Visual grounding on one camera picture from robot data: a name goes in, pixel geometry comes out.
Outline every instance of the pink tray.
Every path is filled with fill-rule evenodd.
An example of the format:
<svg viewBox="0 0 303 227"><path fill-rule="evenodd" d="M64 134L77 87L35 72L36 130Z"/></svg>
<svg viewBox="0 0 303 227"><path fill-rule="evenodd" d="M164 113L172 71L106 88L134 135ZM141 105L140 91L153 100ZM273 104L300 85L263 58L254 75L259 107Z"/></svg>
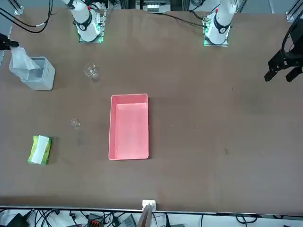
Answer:
<svg viewBox="0 0 303 227"><path fill-rule="evenodd" d="M108 158L148 158L147 94L112 96Z"/></svg>

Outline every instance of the clear plastic container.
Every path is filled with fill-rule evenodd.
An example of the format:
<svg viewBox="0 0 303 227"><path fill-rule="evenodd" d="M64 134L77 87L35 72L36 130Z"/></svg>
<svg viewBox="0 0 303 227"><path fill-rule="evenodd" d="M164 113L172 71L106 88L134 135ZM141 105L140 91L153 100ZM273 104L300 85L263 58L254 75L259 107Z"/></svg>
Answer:
<svg viewBox="0 0 303 227"><path fill-rule="evenodd" d="M84 68L84 74L87 75L92 81L97 83L100 80L99 73L94 63L87 63Z"/></svg>

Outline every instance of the clear plastic cup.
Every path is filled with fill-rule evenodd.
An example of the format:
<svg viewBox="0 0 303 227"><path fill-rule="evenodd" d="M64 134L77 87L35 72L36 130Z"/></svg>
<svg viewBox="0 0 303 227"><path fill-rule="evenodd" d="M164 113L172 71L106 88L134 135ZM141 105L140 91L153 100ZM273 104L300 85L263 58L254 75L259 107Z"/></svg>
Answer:
<svg viewBox="0 0 303 227"><path fill-rule="evenodd" d="M77 129L77 128L80 127L80 122L78 121L78 119L72 118L72 119L71 119L71 125L72 125L72 127L74 127L75 129Z"/></svg>
<svg viewBox="0 0 303 227"><path fill-rule="evenodd" d="M98 82L100 76L94 63L87 63L84 68L84 74L87 75L92 81Z"/></svg>

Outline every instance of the tissue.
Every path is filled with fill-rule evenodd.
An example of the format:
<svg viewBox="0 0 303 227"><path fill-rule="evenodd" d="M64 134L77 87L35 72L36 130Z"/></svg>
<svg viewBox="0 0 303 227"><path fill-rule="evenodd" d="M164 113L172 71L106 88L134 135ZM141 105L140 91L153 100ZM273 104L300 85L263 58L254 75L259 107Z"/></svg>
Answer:
<svg viewBox="0 0 303 227"><path fill-rule="evenodd" d="M27 55L23 47L11 48L11 54L9 70L21 79L27 80L30 71L41 70L40 66Z"/></svg>

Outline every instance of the metal bracket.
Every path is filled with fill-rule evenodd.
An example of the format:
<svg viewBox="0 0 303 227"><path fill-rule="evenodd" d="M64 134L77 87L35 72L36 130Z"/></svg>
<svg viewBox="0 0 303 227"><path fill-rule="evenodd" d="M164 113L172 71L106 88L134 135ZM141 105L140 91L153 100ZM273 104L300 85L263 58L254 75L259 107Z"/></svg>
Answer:
<svg viewBox="0 0 303 227"><path fill-rule="evenodd" d="M303 0L297 0L286 12L287 22L293 22L294 18L299 15L303 8Z"/></svg>
<svg viewBox="0 0 303 227"><path fill-rule="evenodd" d="M142 210L142 215L140 216L137 227L150 227L152 221L152 213L156 211L156 201L143 200Z"/></svg>
<svg viewBox="0 0 303 227"><path fill-rule="evenodd" d="M288 12L286 12L286 19L287 19L287 22L293 22L294 21L294 17L290 16L290 14Z"/></svg>
<svg viewBox="0 0 303 227"><path fill-rule="evenodd" d="M20 6L20 9L19 10L15 10L15 15L22 15L24 12L24 7L23 6Z"/></svg>
<svg viewBox="0 0 303 227"><path fill-rule="evenodd" d="M148 205L151 205L152 212L156 211L156 200L142 200L142 210Z"/></svg>

